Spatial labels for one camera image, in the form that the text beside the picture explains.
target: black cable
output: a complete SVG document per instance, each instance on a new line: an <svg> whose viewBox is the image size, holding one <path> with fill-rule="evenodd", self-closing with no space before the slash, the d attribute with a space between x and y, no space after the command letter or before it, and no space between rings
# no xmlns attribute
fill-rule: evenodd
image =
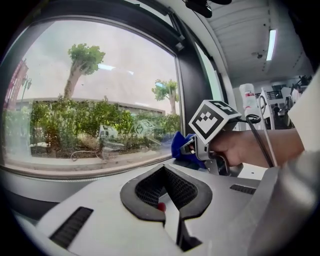
<svg viewBox="0 0 320 256"><path fill-rule="evenodd" d="M262 153L264 155L264 158L265 158L266 162L268 163L269 167L274 167L274 164L273 164L273 162L272 162L272 160L271 160L271 158L269 156L269 153L268 153L268 151L267 151L267 149L266 149L266 147L265 147L265 145L264 145L259 133L257 132L255 126L253 125L253 124L259 123L261 121L261 118L258 117L255 114L248 114L245 117L245 120L248 123L248 125L250 126L251 131L252 131L256 141L258 142L258 145L259 145L259 147L260 147L260 149L261 149L261 151L262 151Z"/></svg>

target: blue glove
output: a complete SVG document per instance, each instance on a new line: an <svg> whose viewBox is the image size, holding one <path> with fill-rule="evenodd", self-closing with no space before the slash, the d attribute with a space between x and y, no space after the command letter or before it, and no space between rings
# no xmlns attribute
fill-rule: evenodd
<svg viewBox="0 0 320 256"><path fill-rule="evenodd" d="M194 134L188 134L184 137L180 131L177 131L172 139L171 154L177 160L189 161L199 165L200 168L206 169L204 162L200 161L196 154L181 154L180 148L186 144Z"/></svg>

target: sky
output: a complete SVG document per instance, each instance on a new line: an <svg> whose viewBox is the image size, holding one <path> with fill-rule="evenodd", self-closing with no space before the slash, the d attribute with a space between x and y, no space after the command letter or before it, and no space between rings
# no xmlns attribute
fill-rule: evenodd
<svg viewBox="0 0 320 256"><path fill-rule="evenodd" d="M23 57L29 68L27 76L32 79L23 98L63 95L72 64L68 49L84 43L105 52L104 69L82 75L73 98L102 100L106 96L109 101L139 103L170 113L169 100L156 101L151 89L156 79L177 81L175 57L132 32L90 21L56 21L33 43Z"/></svg>

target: ceiling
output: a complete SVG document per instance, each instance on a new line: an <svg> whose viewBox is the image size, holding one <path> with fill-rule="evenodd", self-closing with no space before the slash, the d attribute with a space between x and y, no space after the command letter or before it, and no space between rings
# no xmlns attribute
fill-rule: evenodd
<svg viewBox="0 0 320 256"><path fill-rule="evenodd" d="M212 17L207 21L221 45L232 87L313 73L284 6L272 0L209 5ZM277 35L273 58L266 61L270 29L276 29Z"/></svg>

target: hand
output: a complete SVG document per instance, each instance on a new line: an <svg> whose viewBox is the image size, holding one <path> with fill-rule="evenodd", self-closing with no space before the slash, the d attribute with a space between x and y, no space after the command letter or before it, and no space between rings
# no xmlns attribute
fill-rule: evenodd
<svg viewBox="0 0 320 256"><path fill-rule="evenodd" d="M237 166L242 163L243 143L241 143L242 133L239 131L221 132L210 142L210 150L223 153L230 166Z"/></svg>
<svg viewBox="0 0 320 256"><path fill-rule="evenodd" d="M269 156L271 156L264 132L262 130L257 130L257 132ZM290 159L296 158L305 150L296 129L268 130L268 135L279 166ZM230 166L247 163L269 167L251 130L221 132L210 142L210 150L223 153Z"/></svg>

